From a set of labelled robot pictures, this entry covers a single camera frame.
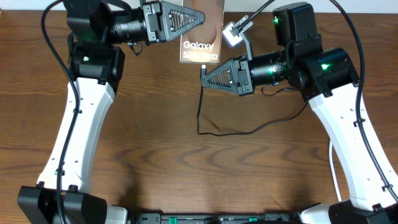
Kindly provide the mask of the Galaxy S25 Ultra smartphone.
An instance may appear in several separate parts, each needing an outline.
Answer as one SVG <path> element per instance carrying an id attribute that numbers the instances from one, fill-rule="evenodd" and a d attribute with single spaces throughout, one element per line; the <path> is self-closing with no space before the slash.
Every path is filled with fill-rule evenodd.
<path id="1" fill-rule="evenodd" d="M 183 0 L 182 4 L 203 12 L 205 21 L 181 36 L 180 61 L 182 63 L 219 63 L 224 0 Z"/>

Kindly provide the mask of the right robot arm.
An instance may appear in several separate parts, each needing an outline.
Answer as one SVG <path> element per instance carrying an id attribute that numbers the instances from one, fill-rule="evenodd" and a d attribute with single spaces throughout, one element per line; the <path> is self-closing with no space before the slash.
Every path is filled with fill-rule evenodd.
<path id="1" fill-rule="evenodd" d="M 343 168 L 349 199 L 318 203 L 296 212 L 271 212 L 263 223 L 396 223 L 397 174 L 388 161 L 363 100 L 364 69 L 348 53 L 324 50 L 311 4 L 274 9 L 282 50 L 253 56 L 252 49 L 214 70 L 201 70 L 202 88 L 250 95 L 257 86 L 281 81 L 299 91 L 326 129 Z"/>

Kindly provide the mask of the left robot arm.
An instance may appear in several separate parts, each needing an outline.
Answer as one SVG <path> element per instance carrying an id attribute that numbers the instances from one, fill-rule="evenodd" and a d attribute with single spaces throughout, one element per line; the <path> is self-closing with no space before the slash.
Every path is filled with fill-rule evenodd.
<path id="1" fill-rule="evenodd" d="M 167 1 L 63 0 L 67 10 L 68 78 L 62 123 L 50 158 L 17 203 L 31 223 L 134 223 L 125 207 L 91 194 L 92 170 L 105 116 L 124 69 L 121 44 L 169 42 L 201 25 L 201 11 Z"/>

